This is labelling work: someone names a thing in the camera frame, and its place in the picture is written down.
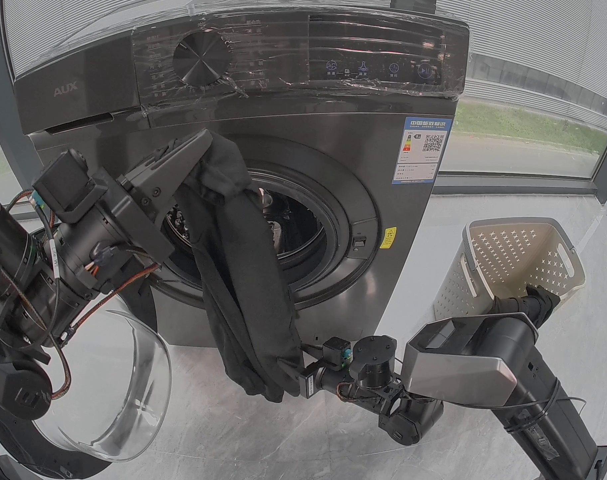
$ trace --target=black cloth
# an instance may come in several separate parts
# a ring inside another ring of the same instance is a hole
[[[519,298],[499,299],[495,297],[489,313],[525,313],[534,326],[539,329],[552,315],[552,310],[561,302],[561,299],[543,286],[537,288],[528,284],[525,286],[527,295]]]
[[[201,274],[210,329],[228,376],[249,395],[281,402],[299,395],[276,359],[303,365],[295,309],[236,144],[212,146],[175,194]]]

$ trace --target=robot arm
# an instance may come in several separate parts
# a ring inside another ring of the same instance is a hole
[[[155,220],[211,142],[203,131],[118,180],[103,169],[89,177],[78,153],[62,153],[34,183],[37,205],[62,222],[47,241],[28,234],[0,204],[2,408],[23,420],[48,411],[53,393],[38,365],[49,361],[41,345],[60,351],[77,328],[70,327],[73,320],[100,293],[114,292],[114,279],[134,252],[156,262],[149,269],[168,258],[173,246]]]
[[[210,132],[201,132],[117,180],[103,169],[89,177],[81,156],[63,153],[35,182],[42,220],[41,203],[62,222],[47,241],[26,233],[0,204],[1,408],[28,421],[48,411],[53,393],[38,365],[49,361],[41,345],[60,351],[87,302],[118,289],[116,276],[133,254],[155,261],[141,275],[167,259],[172,245],[157,219],[211,142]],[[497,314],[426,325],[407,343],[401,375],[394,372],[397,343],[387,336],[354,347],[332,338],[303,347],[317,359],[305,369],[279,364],[299,381],[301,395],[324,389],[374,412],[400,444],[418,443],[448,401],[492,410],[546,480],[600,480],[607,446],[596,446],[534,347],[531,319],[542,324],[551,310],[543,310],[550,301],[540,303],[540,295],[533,289],[497,306]]]
[[[388,336],[363,338],[353,349],[332,338],[303,348],[318,359],[306,370],[282,367],[306,397],[324,389],[379,414],[379,427],[402,445],[419,442],[443,414],[443,401],[487,408],[545,480],[601,480],[607,446],[595,444],[534,346],[537,337],[523,313],[467,316],[425,325],[406,345],[400,376],[397,343]]]

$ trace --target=washing machine door opening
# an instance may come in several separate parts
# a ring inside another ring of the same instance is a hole
[[[292,291],[315,283],[340,259],[337,253],[341,208],[282,175],[258,171],[250,174],[259,188],[262,211],[272,230],[286,282]],[[181,208],[174,206],[167,213],[162,231],[175,246],[165,267],[178,277],[178,282],[200,291],[201,276]]]

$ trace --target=washing machine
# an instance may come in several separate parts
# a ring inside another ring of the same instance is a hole
[[[375,331],[467,60],[467,26],[418,0],[149,0],[48,52],[15,94],[44,164],[75,148],[117,177],[202,129],[235,141],[302,340],[323,343]],[[213,345],[181,208],[157,224],[175,245],[149,278],[158,330],[171,344]]]

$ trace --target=laundry basket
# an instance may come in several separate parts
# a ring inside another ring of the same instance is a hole
[[[526,295],[543,286],[560,304],[586,284],[579,255],[561,225],[549,218],[471,222],[436,295],[437,319],[487,312],[495,296]]]

